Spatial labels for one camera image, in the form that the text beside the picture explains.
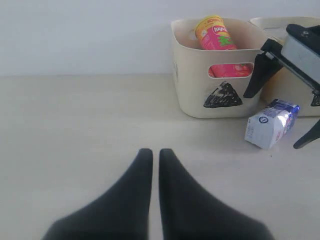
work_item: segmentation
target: milk carton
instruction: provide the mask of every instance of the milk carton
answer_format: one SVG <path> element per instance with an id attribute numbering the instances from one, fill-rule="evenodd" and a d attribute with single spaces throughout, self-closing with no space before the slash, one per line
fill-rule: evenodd
<path id="1" fill-rule="evenodd" d="M 300 107 L 279 99 L 248 119 L 244 139 L 262 149 L 271 148 L 295 124 Z"/>

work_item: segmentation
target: pringles can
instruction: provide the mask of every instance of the pringles can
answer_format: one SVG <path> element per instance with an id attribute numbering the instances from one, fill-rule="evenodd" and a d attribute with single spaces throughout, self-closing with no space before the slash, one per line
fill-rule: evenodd
<path id="1" fill-rule="evenodd" d="M 218 15 L 207 16 L 195 28 L 195 35 L 204 50 L 236 50 L 223 19 Z M 209 76 L 216 78 L 247 77 L 251 74 L 248 64 L 218 64 L 209 69 Z"/>

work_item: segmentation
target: beige plastic basket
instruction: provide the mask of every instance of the beige plastic basket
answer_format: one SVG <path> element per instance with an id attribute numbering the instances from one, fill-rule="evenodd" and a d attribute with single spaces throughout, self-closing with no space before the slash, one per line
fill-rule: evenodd
<path id="1" fill-rule="evenodd" d="M 208 69 L 217 64 L 254 63 L 256 55 L 267 40 L 267 34 L 249 22 L 224 18 L 232 40 L 239 50 L 201 50 L 194 27 L 200 19 L 177 20 L 171 23 L 173 40 L 174 83 L 179 105 L 186 114 L 196 118 L 245 117 L 256 111 L 260 94 L 243 98 L 248 77 L 212 78 Z M 207 98 L 221 86 L 233 88 L 241 105 L 206 108 Z"/>
<path id="2" fill-rule="evenodd" d="M 266 31 L 283 44 L 287 36 L 286 27 L 298 24 L 305 28 L 320 25 L 318 17 L 257 17 L 250 20 L 252 24 Z M 311 106 L 313 94 L 311 88 L 305 85 L 288 69 L 281 69 L 264 86 L 261 98 L 270 103 L 273 99 L 282 99 L 300 106 L 299 116 L 320 116 L 320 106 Z"/>

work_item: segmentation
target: white milk carton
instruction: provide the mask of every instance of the white milk carton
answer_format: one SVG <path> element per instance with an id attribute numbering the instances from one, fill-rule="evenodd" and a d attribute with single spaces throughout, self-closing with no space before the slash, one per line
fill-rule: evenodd
<path id="1" fill-rule="evenodd" d="M 279 99 L 249 117 L 244 139 L 262 149 L 271 148 L 295 124 L 300 107 Z"/>

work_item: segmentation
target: white wall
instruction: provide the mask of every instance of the white wall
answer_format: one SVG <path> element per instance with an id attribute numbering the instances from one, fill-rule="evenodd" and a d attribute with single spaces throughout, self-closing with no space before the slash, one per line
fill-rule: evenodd
<path id="1" fill-rule="evenodd" d="M 319 16 L 319 0 L 0 0 L 0 75 L 171 72 L 170 22 Z"/>

